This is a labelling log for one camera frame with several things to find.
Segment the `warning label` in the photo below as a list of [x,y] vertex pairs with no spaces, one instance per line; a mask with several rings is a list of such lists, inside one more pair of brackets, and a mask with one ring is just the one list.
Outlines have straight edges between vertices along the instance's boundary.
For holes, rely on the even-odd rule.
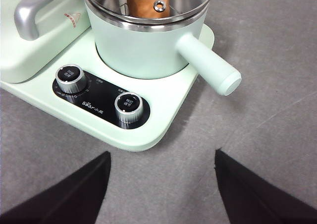
[[64,15],[70,19],[70,21],[73,24],[73,27],[75,28],[76,23],[79,21],[80,13],[73,12],[73,13],[65,13]]

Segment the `cooking pot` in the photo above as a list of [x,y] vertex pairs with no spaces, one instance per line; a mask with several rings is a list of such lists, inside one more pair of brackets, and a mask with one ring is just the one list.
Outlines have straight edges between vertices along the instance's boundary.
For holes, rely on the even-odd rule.
[[[173,75],[190,63],[221,95],[241,82],[240,72],[199,40],[210,0],[169,0],[170,15],[129,15],[127,0],[85,0],[101,59],[115,71],[139,79]],[[153,9],[164,11],[156,0]]]

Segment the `food in pot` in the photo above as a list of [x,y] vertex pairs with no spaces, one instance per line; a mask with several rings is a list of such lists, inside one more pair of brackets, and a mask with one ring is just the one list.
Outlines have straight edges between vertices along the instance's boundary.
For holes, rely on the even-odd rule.
[[[154,9],[154,3],[159,2],[157,7],[163,8],[165,4],[165,10],[157,12]],[[130,16],[140,18],[162,18],[170,16],[169,0],[127,0]]]

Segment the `appliance base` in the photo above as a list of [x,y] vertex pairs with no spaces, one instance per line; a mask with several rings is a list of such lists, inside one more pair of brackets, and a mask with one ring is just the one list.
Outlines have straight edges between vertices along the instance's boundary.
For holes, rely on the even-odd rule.
[[[214,35],[206,25],[203,25],[200,40],[212,48]],[[151,108],[148,121],[136,129],[122,129],[59,98],[52,90],[52,83],[57,69],[66,64],[76,64],[91,74],[145,98]],[[93,32],[88,29],[32,78],[16,84],[1,81],[1,87],[112,146],[138,152],[153,147],[165,135],[196,77],[197,72],[191,65],[161,79],[143,80],[119,74],[100,59]]]

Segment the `control panel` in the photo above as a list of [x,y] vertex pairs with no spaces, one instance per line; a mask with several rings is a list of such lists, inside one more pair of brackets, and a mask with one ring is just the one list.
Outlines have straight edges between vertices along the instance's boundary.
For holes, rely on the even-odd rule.
[[144,98],[75,64],[57,70],[53,91],[61,99],[123,129],[138,128],[150,117],[150,106]]

